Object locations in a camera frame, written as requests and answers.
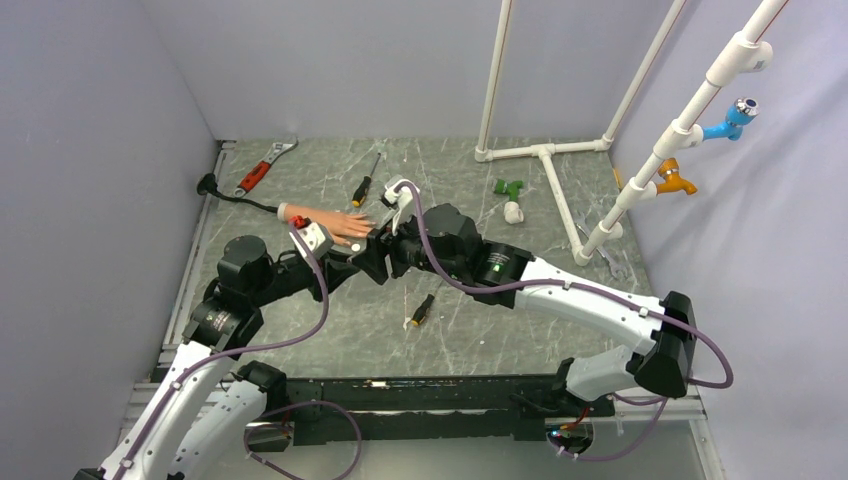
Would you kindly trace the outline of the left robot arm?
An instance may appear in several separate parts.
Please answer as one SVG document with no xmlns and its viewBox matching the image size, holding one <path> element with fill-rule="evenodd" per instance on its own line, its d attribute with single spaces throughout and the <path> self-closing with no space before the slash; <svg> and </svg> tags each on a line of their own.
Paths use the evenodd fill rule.
<svg viewBox="0 0 848 480">
<path fill-rule="evenodd" d="M 285 373 L 251 361 L 223 397 L 203 409 L 239 357 L 255 350 L 250 343 L 263 325 L 262 307 L 302 290 L 325 302 L 359 271 L 329 248 L 311 265 L 298 250 L 273 259 L 253 235 L 229 241 L 153 398 L 101 465 L 80 469 L 76 478 L 201 478 L 248 423 L 279 417 L 289 402 Z"/>
</svg>

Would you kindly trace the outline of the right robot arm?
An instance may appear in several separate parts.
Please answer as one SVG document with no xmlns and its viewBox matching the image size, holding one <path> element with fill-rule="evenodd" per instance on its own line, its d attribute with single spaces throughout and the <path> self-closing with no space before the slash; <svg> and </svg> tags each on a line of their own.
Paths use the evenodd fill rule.
<svg viewBox="0 0 848 480">
<path fill-rule="evenodd" d="M 550 392 L 564 415 L 629 388 L 668 398 L 688 391 L 694 320 L 682 294 L 659 299 L 588 281 L 525 249 L 485 239 L 450 204 L 427 210 L 421 219 L 373 228 L 352 251 L 352 264 L 377 283 L 410 268 L 445 273 L 480 303 L 553 315 L 617 342 L 608 352 L 563 361 Z"/>
</svg>

